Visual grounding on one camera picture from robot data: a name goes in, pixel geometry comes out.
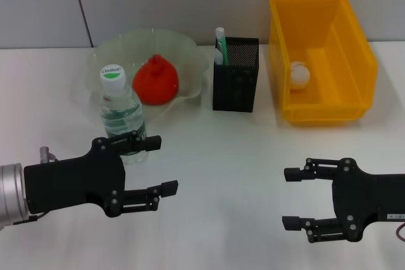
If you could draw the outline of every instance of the red fruit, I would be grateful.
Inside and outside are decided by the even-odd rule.
[[[154,55],[136,73],[132,88],[145,104],[169,102],[178,91],[176,69],[159,54]]]

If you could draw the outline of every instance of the yellow storage box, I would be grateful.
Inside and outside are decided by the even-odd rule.
[[[377,61],[348,0],[270,0],[269,55],[283,118],[293,123],[356,120],[371,108]],[[291,63],[310,79],[291,90]]]

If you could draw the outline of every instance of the black pen holder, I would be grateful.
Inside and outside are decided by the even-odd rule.
[[[214,62],[213,110],[252,112],[259,72],[259,39],[225,40],[228,65]]]

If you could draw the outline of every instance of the water bottle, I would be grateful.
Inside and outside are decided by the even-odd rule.
[[[146,137],[142,104],[138,95],[127,83],[125,70],[117,64],[109,64],[100,71],[104,87],[101,99],[101,119],[108,137],[136,131],[141,139]],[[146,151],[134,152],[135,161],[146,156]]]

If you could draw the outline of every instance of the white table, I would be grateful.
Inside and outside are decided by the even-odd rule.
[[[127,168],[127,188],[178,179],[157,212],[107,218],[94,205],[54,211],[0,232],[7,270],[402,269],[399,223],[369,226],[359,243],[310,244],[285,231],[282,216],[334,217],[329,181],[286,183],[283,170],[307,157],[353,157],[370,173],[405,173],[405,42],[371,44],[380,62],[375,103],[340,128],[293,128],[280,120],[268,85],[266,46],[254,112],[211,109],[212,67],[198,101],[147,125],[160,151]],[[213,47],[202,47],[210,61]],[[84,87],[92,49],[0,51],[2,164],[39,162],[48,145],[60,159],[85,154],[104,134]]]

